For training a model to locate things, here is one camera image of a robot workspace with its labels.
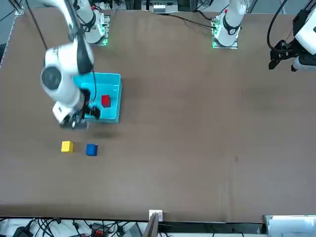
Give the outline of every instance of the blue block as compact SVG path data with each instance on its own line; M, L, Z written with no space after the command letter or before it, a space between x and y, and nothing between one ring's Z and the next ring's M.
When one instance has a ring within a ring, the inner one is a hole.
M97 152L98 152L98 145L87 144L87 149L85 150L85 154L87 156L96 157Z

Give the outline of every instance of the cube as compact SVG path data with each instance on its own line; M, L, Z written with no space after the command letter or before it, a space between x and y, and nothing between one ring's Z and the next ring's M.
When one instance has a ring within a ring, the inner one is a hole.
M85 154L90 157L96 157L98 152L98 145L96 144L87 144L87 149Z
M70 141L64 141L61 144L61 152L74 152L74 144Z
M109 95L102 95L101 97L101 105L103 108L111 107L111 98Z

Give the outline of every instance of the yellow block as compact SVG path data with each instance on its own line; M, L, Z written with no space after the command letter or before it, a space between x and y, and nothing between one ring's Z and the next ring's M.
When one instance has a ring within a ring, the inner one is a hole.
M74 152L74 144L72 142L63 142L61 144L62 152Z

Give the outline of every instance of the blue tray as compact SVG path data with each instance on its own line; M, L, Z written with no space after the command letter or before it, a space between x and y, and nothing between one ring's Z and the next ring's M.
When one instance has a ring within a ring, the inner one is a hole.
M89 122L104 122L104 123L118 123L119 122L119 108L120 99L122 95L122 82L120 80L120 74L112 73L94 73L97 84L97 95L94 102L89 104L89 107L97 106L100 111L100 119L96 119L94 116L85 115L85 118ZM93 73L88 73L81 76L74 77L74 83L76 86L82 89L88 89L91 93L90 99L94 98L94 80ZM111 106L109 108L103 108L101 105L102 95L109 95L111 99Z

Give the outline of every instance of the black cable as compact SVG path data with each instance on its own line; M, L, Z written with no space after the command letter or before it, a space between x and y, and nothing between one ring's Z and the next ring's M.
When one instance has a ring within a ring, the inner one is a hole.
M96 4L94 4L94 7L98 10L102 10L99 6L97 6Z
M293 28L292 28L291 32L288 34L288 36L286 37L285 41L287 41L287 39L290 37L292 32L293 32Z
M94 68L92 68L92 73L93 73L93 81L94 81L94 98L91 102L94 102L95 98L97 97L97 80L95 79Z
M85 224L86 224L87 226L89 226L90 229L92 229L92 225L89 225L85 220L83 220L83 221L85 222Z
M227 6L225 6L222 10L221 13L229 6L229 4Z
M50 229L50 226L48 225L47 226L47 230L49 231L49 233L52 235L52 236L54 236L54 234L53 234L53 232L51 231L51 229Z
M208 1L208 0L205 0L204 2L202 2L196 9L195 9L195 11L196 10L198 10L201 6L203 6L205 3L206 3L206 1Z
M117 231L114 232L113 235L111 235L111 237L117 235L118 237L122 237L125 233L121 233L119 232L119 228L122 228L122 231L124 231L123 227L126 226L128 223L130 223L130 221L127 221L126 223L124 223L123 225L119 226L118 223L116 223L117 225Z
M44 228L43 228L43 226L45 225L45 222L41 219L41 224L40 224L40 220L38 219L38 225L39 225L39 228L42 230L42 231L44 231Z
M40 38L41 38L41 41L43 42L44 47L45 47L45 49L47 50L47 49L48 49L47 44L46 44L46 42L45 42L45 40L44 40L44 37L43 37L43 35L42 35L41 31L40 31L40 27L39 27L39 25L38 25L38 22L36 21L34 15L33 15L33 13L32 13L32 11L31 11L31 8L30 8L30 5L29 5L28 0L25 0L25 3L26 3L26 5L27 5L28 10L29 10L29 12L30 12L30 14L31 14L31 16L32 16L32 19L33 19L33 21L34 21L34 23L35 23L35 25L36 25L36 28L37 28L37 30L38 30L38 32L39 32L39 36L40 36Z
M53 236L54 237L54 235L53 235L53 233L51 232L51 230L50 230L50 228L49 228L49 225L52 223L52 222L54 222L54 221L56 221L55 219L52 219L52 220L50 220L49 222L47 222L47 224L46 224L46 226L45 226L45 228L44 228L44 231L43 231L43 234L42 234L42 237L44 237L45 236L45 234L47 233L46 232L46 229L50 232L50 235L49 236Z
M198 13L199 13L199 14L201 14L201 15L202 15L202 17L204 17L206 20L209 20L209 21L211 21L211 20L212 20L212 18L209 18L209 17L205 16L205 15L204 15L204 13L203 13L203 12L201 12L200 10L195 10L194 12L198 12Z
M181 17L181 16L177 16L177 15L168 15L168 16L173 16L173 17L176 17L176 18L179 18L179 19L191 22L191 23L199 25L199 26L204 26L204 27L207 27L207 28L216 29L216 27L214 27L214 26L205 25L205 24L202 24L202 23L199 23L199 22L196 22L196 21L192 21L192 20L189 20L189 19Z
M4 16L3 18L0 19L0 22L3 21L5 18L7 18L9 15L11 15L12 13L14 13L15 10L9 12L6 16Z
M103 234L104 234L104 221L102 220L102 226L103 226Z
M288 50L288 49L275 49L274 47L272 47L271 43L270 43L270 33L271 33L271 29L272 29L272 25L275 22L277 16L279 15L280 11L282 10L283 6L286 4L287 0L284 0L281 4L281 6L278 8L278 10L276 11L274 17L272 18L272 21L270 23L269 29L268 29L268 33L267 33L267 44L269 46L269 48L274 51L274 52L288 52L288 51L292 51L292 50Z

